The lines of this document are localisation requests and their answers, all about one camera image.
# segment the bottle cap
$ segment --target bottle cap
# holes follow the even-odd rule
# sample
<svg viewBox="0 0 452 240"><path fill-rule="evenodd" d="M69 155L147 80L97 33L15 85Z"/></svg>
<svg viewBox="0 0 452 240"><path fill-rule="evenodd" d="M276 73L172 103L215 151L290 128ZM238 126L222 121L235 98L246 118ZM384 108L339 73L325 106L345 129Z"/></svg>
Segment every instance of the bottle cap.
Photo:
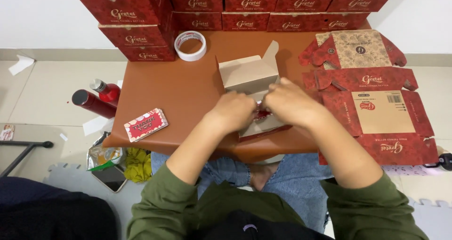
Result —
<svg viewBox="0 0 452 240"><path fill-rule="evenodd" d="M95 90L96 92L101 92L105 89L105 87L107 87L107 84L104 83L104 81L95 78L93 81L91 81L89 87Z"/></svg>

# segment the barcode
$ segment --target barcode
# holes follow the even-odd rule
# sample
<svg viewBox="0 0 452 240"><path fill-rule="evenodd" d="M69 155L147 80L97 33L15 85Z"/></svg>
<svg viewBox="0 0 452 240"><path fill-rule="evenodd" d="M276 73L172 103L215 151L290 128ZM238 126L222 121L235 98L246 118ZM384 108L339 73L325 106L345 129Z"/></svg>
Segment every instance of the barcode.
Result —
<svg viewBox="0 0 452 240"><path fill-rule="evenodd" d="M402 100L400 99L400 95L388 95L389 103L400 103Z"/></svg>

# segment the brown leather surface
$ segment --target brown leather surface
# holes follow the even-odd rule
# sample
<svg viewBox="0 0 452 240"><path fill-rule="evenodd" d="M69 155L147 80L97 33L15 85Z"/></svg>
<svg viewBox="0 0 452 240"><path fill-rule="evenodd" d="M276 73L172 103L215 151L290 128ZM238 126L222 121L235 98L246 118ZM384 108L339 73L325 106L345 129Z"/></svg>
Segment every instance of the brown leather surface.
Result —
<svg viewBox="0 0 452 240"><path fill-rule="evenodd" d="M366 22L362 29L370 29ZM303 87L302 72L312 66L301 66L298 54L315 39L316 32L201 32L207 41L207 53L198 61L127 64L121 97L113 131L104 146L137 147L170 155L187 137L205 113L212 109L224 93L221 77L216 70L219 62L259 54L263 56L272 40L279 43L276 54L279 75ZM193 51L189 41L184 51ZM143 113L160 108L169 126L152 135L130 143L124 129L127 123ZM237 136L227 136L212 156L229 156L245 163L268 159L278 154L316 152L317 147L309 134L299 128L270 134L238 143Z"/></svg>

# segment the double-sided tape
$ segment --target double-sided tape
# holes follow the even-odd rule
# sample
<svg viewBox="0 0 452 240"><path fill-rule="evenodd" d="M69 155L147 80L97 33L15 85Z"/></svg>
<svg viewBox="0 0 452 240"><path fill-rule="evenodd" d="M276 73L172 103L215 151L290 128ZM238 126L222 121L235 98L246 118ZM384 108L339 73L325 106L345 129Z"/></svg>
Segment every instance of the double-sided tape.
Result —
<svg viewBox="0 0 452 240"><path fill-rule="evenodd" d="M180 46L185 41L192 40L192 39L198 40L202 43L200 50L198 50L195 53L181 52ZM178 56L182 60L187 61L187 62L193 62L193 61L201 59L206 54L206 51L207 51L206 38L204 38L204 36L197 31L186 31L186 32L179 34L179 36L177 36L176 41L174 41L174 48L176 49Z"/></svg>

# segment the green sweatshirt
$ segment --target green sweatshirt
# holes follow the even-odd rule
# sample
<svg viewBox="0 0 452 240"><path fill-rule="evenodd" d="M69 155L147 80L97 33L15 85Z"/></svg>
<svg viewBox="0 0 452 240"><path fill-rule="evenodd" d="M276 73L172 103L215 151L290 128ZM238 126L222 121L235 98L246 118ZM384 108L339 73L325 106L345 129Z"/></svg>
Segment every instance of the green sweatshirt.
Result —
<svg viewBox="0 0 452 240"><path fill-rule="evenodd" d="M408 198L384 174L361 189L345 189L335 179L321 181L328 195L328 211L337 240L427 240L415 225ZM298 214L278 195L246 191L227 182L212 184L197 200L196 186L188 185L162 165L132 206L127 228L130 240L184 239L189 232L222 221L242 209L274 222L304 225Z"/></svg>

